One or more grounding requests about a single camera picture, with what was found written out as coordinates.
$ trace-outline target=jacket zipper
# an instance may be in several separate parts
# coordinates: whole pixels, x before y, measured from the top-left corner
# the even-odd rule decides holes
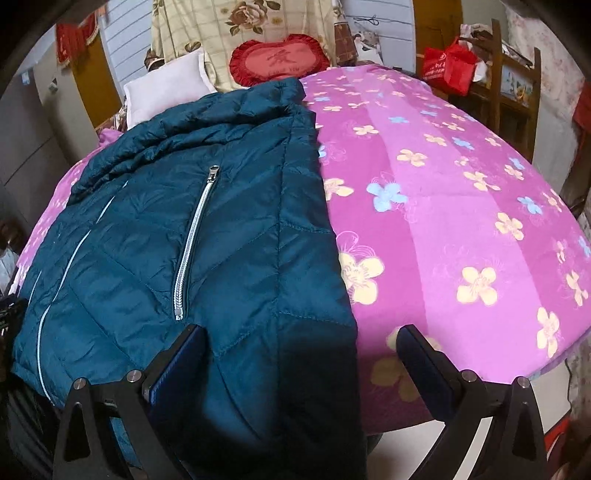
[[[184,318],[185,314],[185,312],[183,311],[185,276],[187,275],[187,267],[189,266],[191,252],[193,251],[193,244],[195,243],[197,230],[199,229],[199,224],[201,223],[203,209],[205,208],[205,204],[207,203],[209,194],[211,194],[213,185],[216,183],[219,170],[219,165],[212,165],[211,167],[209,167],[207,183],[205,184],[205,188],[203,189],[203,193],[201,194],[201,198],[199,199],[199,203],[197,204],[197,208],[195,209],[193,221],[191,222],[191,228],[189,229],[189,235],[187,236],[187,241],[185,243],[181,264],[178,268],[177,278],[174,282],[173,308],[174,317],[178,322]]]

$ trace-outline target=red heart-shaped pillow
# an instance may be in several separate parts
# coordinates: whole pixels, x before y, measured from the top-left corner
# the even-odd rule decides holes
[[[245,87],[267,80],[302,78],[329,66],[318,41],[302,34],[290,35],[277,43],[249,40],[234,50],[230,60],[232,77]]]

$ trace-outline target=teal down jacket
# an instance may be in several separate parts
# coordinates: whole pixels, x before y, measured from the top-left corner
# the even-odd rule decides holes
[[[63,407],[76,378],[144,369],[194,323],[207,366],[168,441],[199,478],[363,478],[357,329],[303,98],[295,79],[215,93],[99,153],[27,274],[14,372]]]

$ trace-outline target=white pillow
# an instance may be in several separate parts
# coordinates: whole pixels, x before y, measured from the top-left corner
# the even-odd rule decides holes
[[[131,130],[168,108],[194,102],[216,89],[207,78],[204,51],[199,48],[127,83],[124,91],[127,130]]]

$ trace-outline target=red decoration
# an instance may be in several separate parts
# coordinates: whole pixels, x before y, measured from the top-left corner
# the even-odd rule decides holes
[[[98,32],[99,25],[94,13],[86,17],[80,25],[57,24],[57,61],[60,65],[68,65],[83,54]]]
[[[234,50],[230,60],[232,77],[246,87],[267,80],[302,78],[329,66],[318,41],[303,34],[290,35],[277,43],[249,40]]]

